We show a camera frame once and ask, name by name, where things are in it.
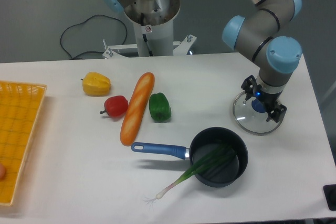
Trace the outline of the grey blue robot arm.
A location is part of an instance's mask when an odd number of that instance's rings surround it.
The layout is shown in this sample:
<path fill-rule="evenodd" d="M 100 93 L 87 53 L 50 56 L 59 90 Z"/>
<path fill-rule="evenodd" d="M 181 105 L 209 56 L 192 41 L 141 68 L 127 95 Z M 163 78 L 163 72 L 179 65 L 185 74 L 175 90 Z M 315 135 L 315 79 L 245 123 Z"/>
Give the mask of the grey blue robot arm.
<path fill-rule="evenodd" d="M 259 67 L 257 77 L 242 84 L 246 98 L 255 98 L 256 109 L 267 120 L 280 122 L 286 107 L 279 96 L 297 68 L 302 49 L 291 37 L 276 37 L 300 12 L 302 0 L 251 0 L 257 7 L 250 17 L 233 17 L 222 32 L 223 42 Z M 125 13 L 133 22 L 139 56 L 173 54 L 173 21 L 180 0 L 104 0 L 111 10 Z"/>

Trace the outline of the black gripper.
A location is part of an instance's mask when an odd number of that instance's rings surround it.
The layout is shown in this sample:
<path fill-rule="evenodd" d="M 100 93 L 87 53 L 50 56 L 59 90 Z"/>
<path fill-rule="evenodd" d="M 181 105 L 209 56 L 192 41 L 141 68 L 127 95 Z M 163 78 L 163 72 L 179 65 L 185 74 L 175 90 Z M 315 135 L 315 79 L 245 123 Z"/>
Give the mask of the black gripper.
<path fill-rule="evenodd" d="M 256 78 L 251 75 L 247 77 L 241 89 L 245 93 L 245 100 L 254 97 L 254 110 L 258 113 L 268 114 L 266 121 L 281 122 L 287 112 L 287 107 L 279 102 L 279 97 L 284 86 L 274 87 L 267 84 L 257 84 Z"/>

